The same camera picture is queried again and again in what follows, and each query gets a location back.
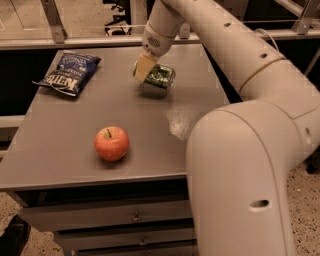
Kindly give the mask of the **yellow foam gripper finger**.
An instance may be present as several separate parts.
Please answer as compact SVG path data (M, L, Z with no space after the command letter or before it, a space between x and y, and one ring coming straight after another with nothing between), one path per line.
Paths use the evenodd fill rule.
M157 63L157 58L151 52L142 53L137 62L134 78L143 82Z

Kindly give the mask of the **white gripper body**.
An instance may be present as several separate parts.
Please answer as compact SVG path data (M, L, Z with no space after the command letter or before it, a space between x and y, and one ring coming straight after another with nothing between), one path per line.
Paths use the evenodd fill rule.
M154 61L165 55L176 37L176 28L164 23L148 22L142 35L142 46Z

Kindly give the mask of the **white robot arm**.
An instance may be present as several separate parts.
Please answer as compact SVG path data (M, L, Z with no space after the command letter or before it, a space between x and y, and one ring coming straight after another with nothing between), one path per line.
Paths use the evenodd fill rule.
M155 0L135 77L146 78L188 23L241 102L192 129L186 172L200 256L295 256L289 172L320 141L320 93L214 0Z

